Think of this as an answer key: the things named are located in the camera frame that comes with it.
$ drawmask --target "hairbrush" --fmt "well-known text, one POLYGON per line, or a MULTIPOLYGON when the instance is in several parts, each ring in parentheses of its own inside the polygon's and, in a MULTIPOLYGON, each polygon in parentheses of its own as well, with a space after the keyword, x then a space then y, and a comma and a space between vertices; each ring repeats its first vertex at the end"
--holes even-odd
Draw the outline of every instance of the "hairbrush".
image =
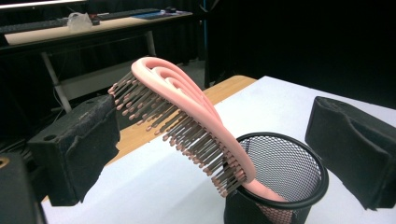
POLYGON ((254 164, 246 151, 223 126, 215 107, 200 88, 176 65, 144 57, 108 93, 116 108, 147 131, 163 135, 197 164, 222 197, 255 178, 254 164))
MULTIPOLYGON (((244 183, 243 187, 250 192, 254 193, 257 197, 262 199, 271 200, 274 202, 287 203, 288 201, 280 196, 278 193, 272 189, 264 186, 257 179, 254 179, 250 183, 244 183)), ((271 221, 273 224, 289 224, 291 223, 292 210, 288 209, 275 209, 268 206, 263 206, 261 203, 256 203, 263 214, 271 221)))

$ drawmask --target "mesh pencil holder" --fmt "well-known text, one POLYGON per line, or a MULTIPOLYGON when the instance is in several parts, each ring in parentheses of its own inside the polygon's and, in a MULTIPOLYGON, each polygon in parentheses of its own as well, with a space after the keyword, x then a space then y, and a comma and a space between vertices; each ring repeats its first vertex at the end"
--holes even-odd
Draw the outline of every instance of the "mesh pencil holder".
POLYGON ((278 133, 249 133, 237 140, 255 164, 257 182, 284 201, 263 198, 243 185, 227 196, 224 223, 305 223, 329 185, 318 157, 305 144, 278 133))

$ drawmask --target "white tabletop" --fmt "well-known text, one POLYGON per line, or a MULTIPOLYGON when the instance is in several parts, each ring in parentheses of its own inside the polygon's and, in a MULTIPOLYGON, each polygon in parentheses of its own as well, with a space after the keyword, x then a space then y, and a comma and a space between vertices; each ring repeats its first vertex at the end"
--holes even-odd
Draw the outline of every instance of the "white tabletop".
MULTIPOLYGON (((226 128, 236 137, 246 133, 282 133, 304 142, 316 96, 344 101, 396 127, 396 110, 370 105, 263 77, 216 105, 226 128)), ((322 200, 306 223, 395 223, 396 208, 364 210, 332 173, 322 200)), ((51 207, 52 223, 223 223, 225 200, 211 180, 160 138, 105 167, 84 203, 51 207)))

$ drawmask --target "vented brush head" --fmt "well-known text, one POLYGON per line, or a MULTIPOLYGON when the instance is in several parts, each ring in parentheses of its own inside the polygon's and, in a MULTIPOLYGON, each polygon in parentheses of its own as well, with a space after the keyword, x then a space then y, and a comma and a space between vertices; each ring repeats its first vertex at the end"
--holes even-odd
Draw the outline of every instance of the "vented brush head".
POLYGON ((212 176, 221 196, 254 179, 248 154, 222 125, 204 93, 176 65, 159 58, 139 59, 108 92, 122 115, 139 118, 137 124, 148 123, 147 131, 157 129, 163 141, 212 176))

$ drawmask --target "wooden surface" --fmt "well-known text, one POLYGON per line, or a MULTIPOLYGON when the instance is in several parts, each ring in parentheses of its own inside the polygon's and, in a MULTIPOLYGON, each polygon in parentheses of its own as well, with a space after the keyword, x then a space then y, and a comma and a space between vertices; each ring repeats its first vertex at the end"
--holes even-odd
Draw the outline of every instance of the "wooden surface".
MULTIPOLYGON (((175 17, 187 16, 190 14, 191 14, 190 12, 183 12, 175 17)), ((36 41, 45 41, 54 38, 68 37, 72 35, 83 35, 83 34, 90 34, 101 31, 117 30, 124 27, 131 27, 144 23, 154 23, 160 20, 169 20, 172 18, 174 17, 164 17, 156 20, 145 20, 145 19, 128 17, 128 18, 121 18, 121 19, 115 19, 109 21, 101 21, 100 25, 93 26, 91 29, 87 31, 76 32, 76 33, 70 32, 69 27, 64 26, 64 27, 56 27, 51 29, 9 34, 9 35, 5 35, 5 37, 9 45, 20 45, 20 44, 27 44, 36 41)))
MULTIPOLYGON (((234 93, 241 91, 248 85, 255 82, 256 79, 244 76, 233 76, 230 77, 219 84, 210 87, 204 91, 205 95, 212 102, 213 105, 218 102, 228 98, 234 93)), ((111 160, 109 163, 116 161, 117 159, 123 157, 129 152, 143 146, 150 140, 154 139, 156 136, 154 132, 146 132, 147 123, 142 125, 131 125, 120 131, 120 141, 117 144, 117 149, 120 151, 119 154, 111 160)))

